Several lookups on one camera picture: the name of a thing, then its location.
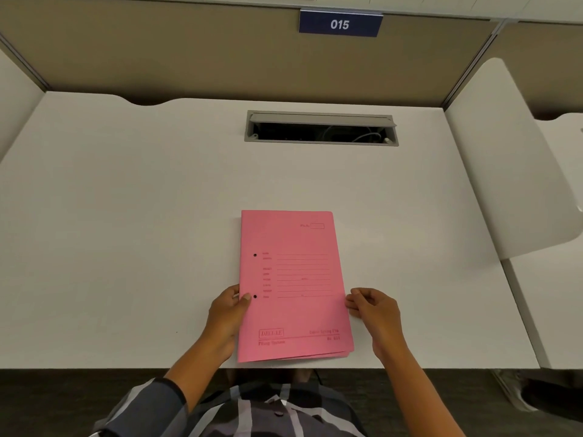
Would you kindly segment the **person's left hand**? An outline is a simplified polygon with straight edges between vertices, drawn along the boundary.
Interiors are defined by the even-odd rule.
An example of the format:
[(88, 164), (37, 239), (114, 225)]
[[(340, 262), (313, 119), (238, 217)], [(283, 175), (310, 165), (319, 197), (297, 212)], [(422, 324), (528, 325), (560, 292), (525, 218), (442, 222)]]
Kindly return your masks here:
[(211, 304), (201, 335), (203, 341), (224, 362), (236, 347), (236, 340), (245, 314), (238, 314), (239, 284), (226, 288)]

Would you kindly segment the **pink paper file folder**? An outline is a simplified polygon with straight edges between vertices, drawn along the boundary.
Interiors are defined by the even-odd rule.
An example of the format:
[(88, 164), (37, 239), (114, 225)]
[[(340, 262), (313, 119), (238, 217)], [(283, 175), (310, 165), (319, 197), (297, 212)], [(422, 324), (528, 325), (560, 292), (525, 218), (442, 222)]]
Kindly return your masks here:
[(354, 351), (332, 212), (242, 210), (240, 239), (239, 364)]

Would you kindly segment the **white neighbouring desk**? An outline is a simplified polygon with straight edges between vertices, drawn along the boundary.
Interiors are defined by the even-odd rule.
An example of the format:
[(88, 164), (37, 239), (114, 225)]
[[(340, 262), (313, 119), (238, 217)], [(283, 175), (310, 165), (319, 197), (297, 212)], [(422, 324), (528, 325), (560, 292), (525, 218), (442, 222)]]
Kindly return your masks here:
[[(583, 113), (538, 125), (583, 210)], [(583, 370), (583, 233), (502, 265), (539, 366)]]

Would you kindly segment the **grey plaid shirt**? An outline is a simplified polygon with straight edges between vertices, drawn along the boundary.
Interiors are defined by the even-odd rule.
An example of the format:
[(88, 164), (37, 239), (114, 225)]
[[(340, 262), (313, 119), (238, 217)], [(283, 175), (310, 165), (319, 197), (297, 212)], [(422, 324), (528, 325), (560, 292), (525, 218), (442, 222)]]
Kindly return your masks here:
[(217, 391), (188, 412), (166, 378), (133, 387), (89, 437), (368, 437), (336, 390), (316, 382), (248, 382)]

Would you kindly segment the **beige partition panel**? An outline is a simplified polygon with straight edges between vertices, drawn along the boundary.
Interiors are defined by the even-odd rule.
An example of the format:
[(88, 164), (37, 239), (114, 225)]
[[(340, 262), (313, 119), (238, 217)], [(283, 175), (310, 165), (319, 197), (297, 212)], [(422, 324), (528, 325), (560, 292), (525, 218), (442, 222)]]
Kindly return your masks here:
[(50, 90), (439, 107), (495, 22), (386, 15), (376, 37), (301, 34), (291, 8), (0, 0), (0, 35)]

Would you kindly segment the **white side divider panel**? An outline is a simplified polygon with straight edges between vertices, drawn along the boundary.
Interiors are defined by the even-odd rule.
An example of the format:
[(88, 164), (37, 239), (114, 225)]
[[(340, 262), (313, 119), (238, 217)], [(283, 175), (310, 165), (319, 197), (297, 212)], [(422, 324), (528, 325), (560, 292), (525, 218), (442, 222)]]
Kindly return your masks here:
[(502, 59), (481, 65), (445, 116), (499, 259), (583, 233), (583, 210)]

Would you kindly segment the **person's left forearm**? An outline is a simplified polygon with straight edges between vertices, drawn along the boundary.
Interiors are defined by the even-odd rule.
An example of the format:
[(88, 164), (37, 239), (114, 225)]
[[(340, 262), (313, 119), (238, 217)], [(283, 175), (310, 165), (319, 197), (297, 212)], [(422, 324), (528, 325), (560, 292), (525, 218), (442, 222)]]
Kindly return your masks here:
[(164, 379), (173, 382), (184, 395), (187, 411), (200, 401), (218, 368), (233, 354), (234, 336), (201, 336), (166, 372)]

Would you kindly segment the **person's right hand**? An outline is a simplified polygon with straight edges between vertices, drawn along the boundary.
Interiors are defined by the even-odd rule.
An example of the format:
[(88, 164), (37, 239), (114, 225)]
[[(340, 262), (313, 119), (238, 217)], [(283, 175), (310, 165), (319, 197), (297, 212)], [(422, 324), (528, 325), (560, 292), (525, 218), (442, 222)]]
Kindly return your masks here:
[(373, 351), (381, 360), (394, 358), (406, 348), (401, 313), (397, 301), (375, 288), (352, 288), (345, 300), (365, 300), (361, 320), (373, 341)]

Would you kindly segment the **person's right forearm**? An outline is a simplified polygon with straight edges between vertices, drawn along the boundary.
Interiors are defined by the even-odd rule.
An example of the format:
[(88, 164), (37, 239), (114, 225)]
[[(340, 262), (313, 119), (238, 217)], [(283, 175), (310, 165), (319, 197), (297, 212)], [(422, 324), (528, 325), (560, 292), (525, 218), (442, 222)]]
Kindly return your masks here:
[(404, 341), (373, 339), (410, 437), (466, 437)]

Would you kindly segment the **black chair base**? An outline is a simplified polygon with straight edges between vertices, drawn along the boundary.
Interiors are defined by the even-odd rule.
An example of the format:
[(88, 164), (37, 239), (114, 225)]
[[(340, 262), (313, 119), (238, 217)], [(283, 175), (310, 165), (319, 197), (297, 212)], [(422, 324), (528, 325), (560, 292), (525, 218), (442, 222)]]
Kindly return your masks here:
[(516, 409), (583, 423), (583, 369), (492, 369), (491, 373)]

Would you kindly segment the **blue desk number sign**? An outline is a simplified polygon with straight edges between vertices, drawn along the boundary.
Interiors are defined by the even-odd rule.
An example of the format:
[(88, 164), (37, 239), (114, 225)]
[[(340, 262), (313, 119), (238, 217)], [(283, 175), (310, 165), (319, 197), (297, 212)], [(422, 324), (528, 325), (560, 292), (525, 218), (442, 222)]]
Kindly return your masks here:
[(298, 22), (301, 34), (374, 38), (383, 22), (382, 13), (302, 8)]

